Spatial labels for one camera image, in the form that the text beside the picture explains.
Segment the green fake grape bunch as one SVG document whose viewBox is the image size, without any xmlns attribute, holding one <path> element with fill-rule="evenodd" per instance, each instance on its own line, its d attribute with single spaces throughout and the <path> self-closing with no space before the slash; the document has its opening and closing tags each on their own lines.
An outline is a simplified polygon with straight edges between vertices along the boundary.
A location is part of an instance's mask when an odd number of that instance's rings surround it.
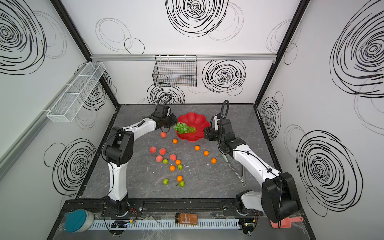
<svg viewBox="0 0 384 240">
<path fill-rule="evenodd" d="M 177 131 L 179 135 L 189 134 L 189 133 L 194 134 L 197 131 L 195 127 L 190 127 L 186 123 L 181 123 L 181 122 L 178 122 L 175 124 L 174 130 Z"/>
</svg>

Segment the red flower-shaped fruit bowl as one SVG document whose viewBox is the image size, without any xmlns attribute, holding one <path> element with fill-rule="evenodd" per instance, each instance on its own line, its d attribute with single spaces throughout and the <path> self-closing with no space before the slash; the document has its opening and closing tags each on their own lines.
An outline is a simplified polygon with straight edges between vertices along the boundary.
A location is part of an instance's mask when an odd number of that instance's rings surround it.
<svg viewBox="0 0 384 240">
<path fill-rule="evenodd" d="M 210 126 L 207 118 L 204 115 L 196 113 L 188 113 L 178 117 L 178 122 L 187 124 L 188 127 L 194 127 L 195 133 L 179 134 L 177 136 L 182 140 L 189 142 L 197 142 L 199 139 L 204 138 L 204 129 Z"/>
</svg>

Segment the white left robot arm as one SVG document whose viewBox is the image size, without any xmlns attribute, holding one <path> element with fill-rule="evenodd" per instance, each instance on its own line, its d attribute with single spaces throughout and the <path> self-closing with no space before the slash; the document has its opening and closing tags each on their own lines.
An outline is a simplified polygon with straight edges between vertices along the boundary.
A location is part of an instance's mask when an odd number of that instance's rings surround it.
<svg viewBox="0 0 384 240">
<path fill-rule="evenodd" d="M 113 127 L 103 145 L 102 154 L 109 167 L 109 191 L 107 206 L 123 214 L 128 211 L 128 190 L 126 175 L 128 162 L 134 153 L 135 141 L 160 128 L 170 128 L 177 123 L 177 117 L 165 104 L 156 104 L 150 115 L 127 127 Z"/>
</svg>

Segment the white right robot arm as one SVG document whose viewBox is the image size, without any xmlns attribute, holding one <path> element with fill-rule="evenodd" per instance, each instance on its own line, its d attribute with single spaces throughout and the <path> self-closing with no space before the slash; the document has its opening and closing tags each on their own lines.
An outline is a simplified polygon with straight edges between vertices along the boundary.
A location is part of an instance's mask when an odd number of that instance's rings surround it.
<svg viewBox="0 0 384 240">
<path fill-rule="evenodd" d="M 243 139 L 235 136 L 229 119 L 221 119 L 216 115 L 211 122 L 211 126 L 204 129 L 205 139 L 216 141 L 222 155 L 239 162 L 262 187 L 260 193 L 248 191 L 240 194 L 242 209 L 262 211 L 273 223 L 302 209 L 291 174 L 278 171 L 257 156 Z"/>
</svg>

